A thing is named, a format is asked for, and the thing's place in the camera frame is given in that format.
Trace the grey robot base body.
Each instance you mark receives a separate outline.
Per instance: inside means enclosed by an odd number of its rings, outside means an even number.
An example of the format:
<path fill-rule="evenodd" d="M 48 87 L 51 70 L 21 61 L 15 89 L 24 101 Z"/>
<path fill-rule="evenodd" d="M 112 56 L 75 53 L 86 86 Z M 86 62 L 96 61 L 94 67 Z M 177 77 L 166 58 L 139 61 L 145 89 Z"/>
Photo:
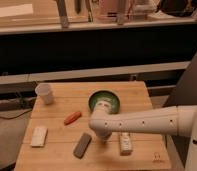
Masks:
<path fill-rule="evenodd" d="M 165 106 L 178 107 L 178 135 L 190 139 L 185 171 L 197 171 L 197 52 L 169 95 Z"/>

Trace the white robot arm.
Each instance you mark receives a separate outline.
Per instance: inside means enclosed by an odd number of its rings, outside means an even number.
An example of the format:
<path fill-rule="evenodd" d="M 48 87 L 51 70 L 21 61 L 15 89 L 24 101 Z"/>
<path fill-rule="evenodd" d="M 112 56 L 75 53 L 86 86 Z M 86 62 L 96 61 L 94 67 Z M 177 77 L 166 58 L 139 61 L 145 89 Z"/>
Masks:
<path fill-rule="evenodd" d="M 107 140 L 113 132 L 189 137 L 185 171 L 197 171 L 197 105 L 110 114 L 107 103 L 102 101 L 93 110 L 89 127 L 102 140 Z"/>

